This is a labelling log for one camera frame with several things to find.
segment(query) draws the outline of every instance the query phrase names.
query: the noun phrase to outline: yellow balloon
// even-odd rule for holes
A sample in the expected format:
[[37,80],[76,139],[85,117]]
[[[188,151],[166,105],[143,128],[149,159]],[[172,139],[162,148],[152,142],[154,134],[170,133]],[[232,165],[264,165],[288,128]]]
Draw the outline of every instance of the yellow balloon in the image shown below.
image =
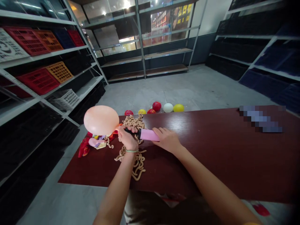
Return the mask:
[[138,114],[147,114],[146,110],[145,109],[140,109]]
[[183,112],[184,111],[184,106],[182,104],[176,104],[173,108],[174,112]]

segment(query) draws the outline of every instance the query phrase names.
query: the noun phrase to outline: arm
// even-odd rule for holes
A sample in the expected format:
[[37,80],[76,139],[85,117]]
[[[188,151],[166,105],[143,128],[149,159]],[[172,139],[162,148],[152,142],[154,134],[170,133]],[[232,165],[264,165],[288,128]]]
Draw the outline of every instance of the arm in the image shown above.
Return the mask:
[[[125,127],[120,127],[119,129],[120,140],[125,145],[126,149],[137,151],[137,142],[129,133],[124,131],[124,128]],[[127,128],[133,133],[137,132],[137,130],[133,127]],[[120,224],[129,192],[129,184],[135,162],[135,156],[136,153],[134,152],[126,152],[124,155],[120,167],[101,202],[99,212],[93,225]]]
[[242,225],[245,223],[262,224],[246,205],[185,147],[175,132],[166,128],[153,128],[160,142],[153,142],[171,152],[184,165],[211,209],[225,224]]

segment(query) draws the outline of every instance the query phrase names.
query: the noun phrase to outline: white balloon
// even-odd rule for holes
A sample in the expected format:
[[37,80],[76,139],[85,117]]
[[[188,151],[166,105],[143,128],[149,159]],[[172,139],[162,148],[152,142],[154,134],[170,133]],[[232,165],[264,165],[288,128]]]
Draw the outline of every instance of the white balloon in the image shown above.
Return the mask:
[[163,111],[165,113],[170,113],[173,111],[173,105],[171,103],[166,103],[164,106],[163,106]]

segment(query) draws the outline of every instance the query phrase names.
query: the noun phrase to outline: clothing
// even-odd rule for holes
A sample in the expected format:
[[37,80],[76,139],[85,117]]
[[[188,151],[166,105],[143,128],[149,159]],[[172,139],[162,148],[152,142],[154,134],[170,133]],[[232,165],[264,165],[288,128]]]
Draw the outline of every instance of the clothing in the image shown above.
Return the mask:
[[221,224],[201,196],[187,198],[170,208],[154,192],[129,190],[124,209],[126,224]]

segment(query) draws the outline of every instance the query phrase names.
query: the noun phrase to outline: balloon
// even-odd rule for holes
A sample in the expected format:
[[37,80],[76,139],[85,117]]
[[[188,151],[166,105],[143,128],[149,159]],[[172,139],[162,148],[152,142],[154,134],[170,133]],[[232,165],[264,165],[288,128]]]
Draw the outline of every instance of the balloon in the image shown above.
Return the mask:
[[146,114],[146,110],[145,110],[145,109],[140,109],[140,110],[138,111],[138,114]]
[[154,109],[149,109],[147,112],[147,114],[153,114],[153,113],[156,113]]
[[133,112],[131,110],[126,110],[124,113],[125,116],[133,115]]
[[153,109],[154,109],[155,111],[158,112],[158,111],[161,109],[162,104],[161,104],[160,102],[154,102],[153,105],[152,105],[152,107],[153,107]]
[[88,132],[95,135],[108,135],[119,126],[117,112],[108,106],[94,106],[84,115],[83,123]]
[[183,112],[184,106],[182,104],[176,104],[173,108],[174,112]]
[[170,113],[173,111],[173,105],[171,103],[166,103],[164,106],[163,106],[163,111],[165,113]]

